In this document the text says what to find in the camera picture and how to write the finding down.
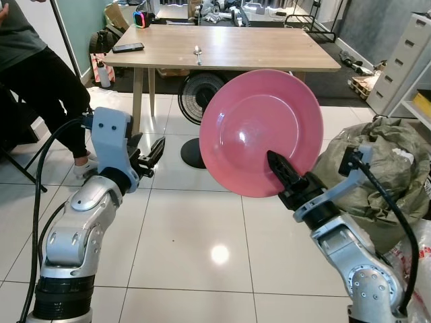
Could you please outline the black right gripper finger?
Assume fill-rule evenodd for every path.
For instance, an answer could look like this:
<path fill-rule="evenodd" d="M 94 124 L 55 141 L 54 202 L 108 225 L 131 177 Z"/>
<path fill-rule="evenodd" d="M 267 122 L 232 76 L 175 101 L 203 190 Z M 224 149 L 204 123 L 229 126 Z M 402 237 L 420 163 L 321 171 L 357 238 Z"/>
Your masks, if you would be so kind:
<path fill-rule="evenodd" d="M 298 173 L 283 155 L 270 150 L 267 152 L 267 163 L 277 181 L 283 185 L 279 191 L 289 190 L 298 181 Z"/>

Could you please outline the pink round plate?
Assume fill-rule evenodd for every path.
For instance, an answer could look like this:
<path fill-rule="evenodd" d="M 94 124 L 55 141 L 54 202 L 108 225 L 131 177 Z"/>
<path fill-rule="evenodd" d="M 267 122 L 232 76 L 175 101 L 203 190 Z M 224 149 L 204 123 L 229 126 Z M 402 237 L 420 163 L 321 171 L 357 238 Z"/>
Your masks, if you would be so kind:
<path fill-rule="evenodd" d="M 199 147 L 210 175 L 227 190 L 253 198 L 284 189 L 267 161 L 274 151 L 304 175 L 323 146 L 321 106 L 299 78 L 271 69 L 235 77 L 204 111 Z"/>

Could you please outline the black standing fan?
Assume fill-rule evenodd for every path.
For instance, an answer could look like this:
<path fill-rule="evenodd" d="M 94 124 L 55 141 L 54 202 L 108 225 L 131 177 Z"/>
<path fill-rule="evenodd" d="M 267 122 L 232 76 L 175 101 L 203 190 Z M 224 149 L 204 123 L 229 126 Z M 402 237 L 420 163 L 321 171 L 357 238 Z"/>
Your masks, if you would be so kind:
<path fill-rule="evenodd" d="M 186 120 L 200 125 L 207 105 L 224 84 L 224 78 L 216 73 L 194 73 L 186 77 L 178 95 L 178 107 Z M 206 169 L 198 138 L 190 139 L 182 145 L 180 157 L 188 166 Z"/>

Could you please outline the green woven sack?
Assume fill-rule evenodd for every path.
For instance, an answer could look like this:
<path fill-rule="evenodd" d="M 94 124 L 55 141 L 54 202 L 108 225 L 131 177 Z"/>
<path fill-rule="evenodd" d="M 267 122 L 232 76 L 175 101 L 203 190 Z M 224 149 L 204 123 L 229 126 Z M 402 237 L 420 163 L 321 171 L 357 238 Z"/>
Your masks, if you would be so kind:
<path fill-rule="evenodd" d="M 412 225 L 423 218 L 431 203 L 427 188 L 429 146 L 406 120 L 379 118 L 346 127 L 320 154 L 312 172 L 327 188 L 335 187 L 345 180 L 338 172 L 345 149 L 362 144 L 372 148 L 370 172 L 395 200 L 407 222 Z M 404 239 L 397 216 L 367 179 L 335 203 L 370 235 L 377 252 L 385 254 Z"/>

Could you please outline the white bottle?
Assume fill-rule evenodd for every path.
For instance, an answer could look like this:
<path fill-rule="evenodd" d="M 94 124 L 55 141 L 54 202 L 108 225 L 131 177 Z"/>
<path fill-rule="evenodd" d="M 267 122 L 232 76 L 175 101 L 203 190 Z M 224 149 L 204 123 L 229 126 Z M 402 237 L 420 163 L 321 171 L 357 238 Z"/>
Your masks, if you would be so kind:
<path fill-rule="evenodd" d="M 96 62 L 96 70 L 98 70 L 99 83 L 102 88 L 110 88 L 112 86 L 110 80 L 110 71 L 104 61 Z"/>

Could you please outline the black phone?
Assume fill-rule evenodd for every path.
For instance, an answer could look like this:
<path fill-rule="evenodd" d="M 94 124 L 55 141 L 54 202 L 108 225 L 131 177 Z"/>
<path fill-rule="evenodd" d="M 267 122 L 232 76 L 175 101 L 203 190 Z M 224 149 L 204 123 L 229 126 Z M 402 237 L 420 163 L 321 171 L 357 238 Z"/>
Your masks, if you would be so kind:
<path fill-rule="evenodd" d="M 132 44 L 126 44 L 126 45 L 116 45 L 112 48 L 113 53 L 124 53 L 124 52 L 136 52 L 136 51 L 142 51 L 144 49 L 144 45 L 142 43 L 132 43 Z"/>

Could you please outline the yellow box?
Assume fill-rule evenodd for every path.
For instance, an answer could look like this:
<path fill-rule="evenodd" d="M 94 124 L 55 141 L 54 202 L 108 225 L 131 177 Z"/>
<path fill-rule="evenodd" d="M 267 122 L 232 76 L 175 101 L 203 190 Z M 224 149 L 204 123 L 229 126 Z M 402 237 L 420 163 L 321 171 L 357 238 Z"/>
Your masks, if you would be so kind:
<path fill-rule="evenodd" d="M 416 110 L 418 110 L 426 120 L 431 121 L 431 102 L 427 96 L 422 92 L 418 92 L 413 96 L 412 102 Z"/>

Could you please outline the white shelf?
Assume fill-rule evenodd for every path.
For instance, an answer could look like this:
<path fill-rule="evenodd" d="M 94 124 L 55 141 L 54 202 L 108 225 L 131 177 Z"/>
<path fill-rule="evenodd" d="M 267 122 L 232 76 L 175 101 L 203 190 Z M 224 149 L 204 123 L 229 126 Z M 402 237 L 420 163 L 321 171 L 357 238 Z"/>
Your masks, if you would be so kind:
<path fill-rule="evenodd" d="M 400 99 L 398 102 L 398 107 L 403 108 L 404 110 L 409 113 L 409 116 L 416 118 L 416 120 L 419 120 L 420 123 L 422 123 L 425 127 L 428 127 L 429 130 L 431 130 L 431 121 L 426 120 L 418 110 L 416 110 L 415 105 L 413 105 L 412 99 L 413 96 L 418 93 L 418 89 L 411 89 L 408 90 L 403 98 Z"/>

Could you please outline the black folding chair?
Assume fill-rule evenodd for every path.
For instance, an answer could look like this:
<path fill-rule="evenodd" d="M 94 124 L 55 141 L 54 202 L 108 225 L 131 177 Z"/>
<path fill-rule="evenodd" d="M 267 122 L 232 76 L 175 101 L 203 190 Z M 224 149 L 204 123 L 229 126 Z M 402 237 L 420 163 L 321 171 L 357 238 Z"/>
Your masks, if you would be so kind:
<path fill-rule="evenodd" d="M 12 166 L 15 167 L 15 169 L 18 169 L 19 172 L 22 173 L 22 175 L 24 175 L 29 181 L 33 182 L 33 184 L 37 187 L 38 190 L 40 190 L 41 192 L 47 191 L 47 189 L 39 181 L 37 181 L 37 179 L 34 178 L 34 176 L 32 176 L 28 172 L 28 170 L 24 168 L 24 166 L 21 166 L 21 164 L 19 164 L 18 161 L 13 159 L 13 157 L 8 151 L 2 148 L 2 145 L 0 145 L 0 155 L 5 157 L 6 160 L 9 160 L 9 163 L 11 163 Z"/>

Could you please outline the wooden pallet pile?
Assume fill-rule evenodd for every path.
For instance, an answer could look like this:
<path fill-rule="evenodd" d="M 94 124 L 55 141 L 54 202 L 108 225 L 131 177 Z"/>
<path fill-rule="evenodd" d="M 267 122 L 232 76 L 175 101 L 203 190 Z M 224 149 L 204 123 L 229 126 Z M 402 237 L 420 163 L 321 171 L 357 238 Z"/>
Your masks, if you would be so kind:
<path fill-rule="evenodd" d="M 348 87 L 363 100 L 366 100 L 374 86 L 373 83 L 376 82 L 376 77 L 379 75 L 378 68 L 369 69 L 363 66 L 362 61 L 355 61 L 351 58 L 345 59 L 344 63 L 358 74 L 356 77 L 351 77 L 348 81 Z"/>

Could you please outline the black bag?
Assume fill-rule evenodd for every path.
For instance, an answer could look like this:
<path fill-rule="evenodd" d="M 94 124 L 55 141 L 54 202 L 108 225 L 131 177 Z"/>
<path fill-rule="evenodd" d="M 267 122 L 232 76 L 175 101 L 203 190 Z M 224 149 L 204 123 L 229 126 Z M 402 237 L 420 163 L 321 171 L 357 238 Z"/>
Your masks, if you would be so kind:
<path fill-rule="evenodd" d="M 119 38 L 110 30 L 99 30 L 90 36 L 88 52 L 90 55 L 104 55 L 111 51 Z"/>

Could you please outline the light wooden table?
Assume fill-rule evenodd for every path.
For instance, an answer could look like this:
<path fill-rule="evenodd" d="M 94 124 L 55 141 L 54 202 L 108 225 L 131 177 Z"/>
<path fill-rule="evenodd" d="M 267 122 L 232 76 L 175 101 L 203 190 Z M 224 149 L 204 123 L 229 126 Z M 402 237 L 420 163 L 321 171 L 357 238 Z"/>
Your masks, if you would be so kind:
<path fill-rule="evenodd" d="M 335 73 L 341 65 L 305 31 L 296 28 L 151 25 L 129 28 L 118 45 L 142 43 L 136 52 L 108 53 L 111 67 L 133 68 L 133 133 L 141 127 L 143 77 L 149 83 L 149 106 L 155 106 L 154 78 L 157 69 L 289 71 L 299 80 L 306 73 Z M 194 47 L 202 49 L 197 65 Z"/>

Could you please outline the brown cardboard box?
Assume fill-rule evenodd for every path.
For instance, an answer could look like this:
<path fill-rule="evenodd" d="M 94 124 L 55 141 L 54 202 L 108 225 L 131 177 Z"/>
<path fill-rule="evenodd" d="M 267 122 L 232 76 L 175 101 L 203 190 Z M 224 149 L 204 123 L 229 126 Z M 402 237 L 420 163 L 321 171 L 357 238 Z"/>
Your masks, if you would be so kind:
<path fill-rule="evenodd" d="M 108 4 L 104 9 L 104 16 L 107 26 L 112 26 L 122 32 L 125 32 L 129 28 L 129 23 L 123 15 L 123 10 L 121 10 L 121 6 L 117 3 Z"/>

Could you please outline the black slanted pole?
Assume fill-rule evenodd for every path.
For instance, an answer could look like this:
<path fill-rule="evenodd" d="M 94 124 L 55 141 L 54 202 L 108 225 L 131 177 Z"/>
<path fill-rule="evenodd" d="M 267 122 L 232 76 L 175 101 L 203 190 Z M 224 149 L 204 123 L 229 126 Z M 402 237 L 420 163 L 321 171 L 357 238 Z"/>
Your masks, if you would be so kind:
<path fill-rule="evenodd" d="M 63 22 L 61 12 L 59 11 L 59 4 L 57 3 L 57 0 L 47 0 L 49 3 L 51 3 L 53 15 L 55 16 L 57 26 L 59 28 L 59 31 L 61 31 L 61 37 L 63 39 L 63 43 L 65 45 L 65 49 L 67 49 L 67 56 L 69 57 L 69 61 L 71 62 L 71 70 L 76 74 L 78 78 L 82 77 L 82 73 L 79 70 L 77 59 L 74 55 L 73 51 L 73 44 L 71 43 L 69 39 L 69 35 L 67 33 L 67 29 L 65 28 L 65 24 Z"/>

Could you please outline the black metal rack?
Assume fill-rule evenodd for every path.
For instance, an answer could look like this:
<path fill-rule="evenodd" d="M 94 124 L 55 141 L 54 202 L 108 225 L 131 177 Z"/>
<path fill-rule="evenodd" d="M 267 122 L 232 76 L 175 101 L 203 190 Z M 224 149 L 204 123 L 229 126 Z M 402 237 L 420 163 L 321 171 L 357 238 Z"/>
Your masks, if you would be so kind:
<path fill-rule="evenodd" d="M 286 28 L 298 28 L 315 40 L 335 43 L 351 0 L 290 0 Z"/>

